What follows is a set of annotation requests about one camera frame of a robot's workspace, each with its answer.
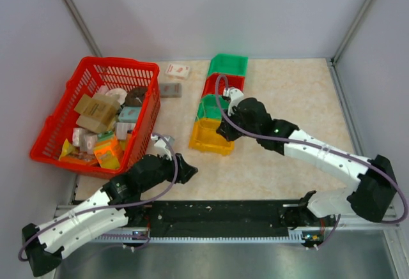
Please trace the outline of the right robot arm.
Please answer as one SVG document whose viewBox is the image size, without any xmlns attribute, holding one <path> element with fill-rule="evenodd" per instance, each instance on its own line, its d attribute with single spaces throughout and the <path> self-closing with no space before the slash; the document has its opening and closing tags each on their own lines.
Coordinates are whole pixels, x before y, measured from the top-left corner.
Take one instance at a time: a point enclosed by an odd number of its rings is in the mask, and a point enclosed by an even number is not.
<svg viewBox="0 0 409 279">
<path fill-rule="evenodd" d="M 302 223 L 313 225 L 329 215 L 350 214 L 369 222 L 385 222 L 384 216 L 398 192 L 388 158 L 366 158 L 328 145 L 293 123 L 271 118 L 255 98 L 241 98 L 235 105 L 221 112 L 219 135 L 228 141 L 252 137 L 263 148 L 310 163 L 344 184 L 338 190 L 311 191 L 301 198 L 298 217 Z"/>
</svg>

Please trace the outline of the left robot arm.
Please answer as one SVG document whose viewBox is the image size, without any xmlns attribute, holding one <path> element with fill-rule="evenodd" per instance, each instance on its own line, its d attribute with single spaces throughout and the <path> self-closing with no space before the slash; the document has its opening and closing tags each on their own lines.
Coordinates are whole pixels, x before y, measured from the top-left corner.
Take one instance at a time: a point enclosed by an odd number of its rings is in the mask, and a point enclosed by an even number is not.
<svg viewBox="0 0 409 279">
<path fill-rule="evenodd" d="M 28 262 L 33 276 L 56 269 L 82 245 L 127 225 L 143 222 L 147 203 L 142 193 L 169 182 L 185 184 L 198 169 L 180 153 L 174 156 L 145 155 L 127 172 L 117 175 L 65 214 L 41 225 L 22 229 L 23 247 L 19 259 Z"/>
</svg>

